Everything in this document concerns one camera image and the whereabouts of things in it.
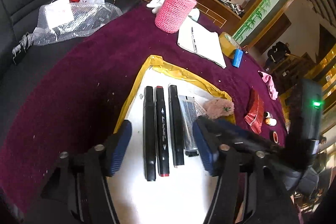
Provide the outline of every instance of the black sofa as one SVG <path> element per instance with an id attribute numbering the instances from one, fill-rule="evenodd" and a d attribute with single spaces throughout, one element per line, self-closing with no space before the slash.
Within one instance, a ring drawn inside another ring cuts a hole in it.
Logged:
<path id="1" fill-rule="evenodd" d="M 32 46 L 15 66 L 12 49 L 22 36 L 32 33 L 37 25 L 41 5 L 53 0 L 0 0 L 0 147 L 29 93 L 44 75 L 84 38 L 74 38 L 46 46 Z M 138 5 L 141 0 L 115 0 L 122 13 Z"/>

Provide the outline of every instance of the red package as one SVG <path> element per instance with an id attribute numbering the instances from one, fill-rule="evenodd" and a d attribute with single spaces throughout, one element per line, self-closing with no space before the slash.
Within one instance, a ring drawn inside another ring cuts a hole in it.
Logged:
<path id="1" fill-rule="evenodd" d="M 244 118 L 255 134 L 261 133 L 261 126 L 264 119 L 264 102 L 254 89 L 251 91 L 249 112 Z"/>

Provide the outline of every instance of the plush toy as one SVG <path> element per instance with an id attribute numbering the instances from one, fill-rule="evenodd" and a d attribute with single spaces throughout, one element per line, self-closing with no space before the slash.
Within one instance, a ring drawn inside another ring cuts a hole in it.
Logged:
<path id="1" fill-rule="evenodd" d="M 210 119 L 217 119 L 222 116 L 229 116 L 233 114 L 235 105 L 233 102 L 223 99 L 215 98 L 204 103 L 204 109 L 206 110 Z"/>

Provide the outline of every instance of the blue battery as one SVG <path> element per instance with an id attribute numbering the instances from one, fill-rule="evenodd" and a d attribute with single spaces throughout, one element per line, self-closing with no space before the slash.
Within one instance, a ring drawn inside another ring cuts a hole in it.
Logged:
<path id="1" fill-rule="evenodd" d="M 234 67 L 239 68 L 240 62 L 242 60 L 242 56 L 243 56 L 243 51 L 238 49 L 238 48 L 235 49 L 235 56 L 234 56 L 233 61 L 232 61 L 232 65 Z"/>

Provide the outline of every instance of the black marker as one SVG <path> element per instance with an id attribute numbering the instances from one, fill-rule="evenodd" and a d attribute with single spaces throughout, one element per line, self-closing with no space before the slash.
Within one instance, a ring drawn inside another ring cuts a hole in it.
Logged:
<path id="1" fill-rule="evenodd" d="M 177 167 L 178 165 L 184 165 L 184 132 L 179 97 L 177 96 L 177 86 L 170 85 L 168 94 L 171 147 L 173 150 L 174 166 Z"/>
<path id="2" fill-rule="evenodd" d="M 156 180 L 155 138 L 154 94 L 153 88 L 147 86 L 143 103 L 143 157 L 145 177 L 148 181 Z"/>
<path id="3" fill-rule="evenodd" d="M 163 87 L 155 88 L 156 156 L 159 176 L 169 176 L 166 105 Z"/>

